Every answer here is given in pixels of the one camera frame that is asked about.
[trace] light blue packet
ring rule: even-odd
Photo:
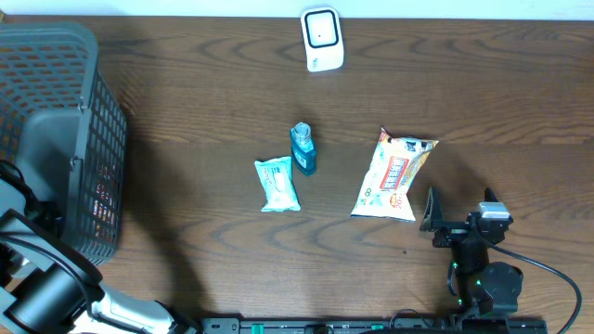
[[[262,208],[262,212],[301,209],[292,183],[291,157],[275,158],[265,162],[256,161],[254,165],[266,193],[266,205]]]

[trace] plastic basket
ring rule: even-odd
[[[0,25],[0,159],[58,204],[58,237],[93,264],[116,250],[126,143],[97,51],[78,24]]]

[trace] wooden table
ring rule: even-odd
[[[501,246],[571,276],[572,333],[594,326],[594,28],[586,22],[344,19],[346,59],[307,72],[297,19],[8,17],[89,27],[128,110],[121,247],[105,281],[191,315],[443,312],[448,250],[419,232],[429,186],[451,219],[494,188]],[[262,213],[256,160],[312,125],[318,171],[293,173],[300,212]],[[385,126],[441,143],[408,195],[415,224],[349,214]],[[551,333],[569,285],[522,268],[519,315]]]

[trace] blue bottle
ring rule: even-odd
[[[316,172],[316,144],[312,138],[312,129],[304,122],[295,125],[289,131],[291,151],[295,165],[305,175]]]

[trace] white background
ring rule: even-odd
[[[299,17],[329,5],[343,18],[594,19],[594,0],[1,0],[7,14]]]

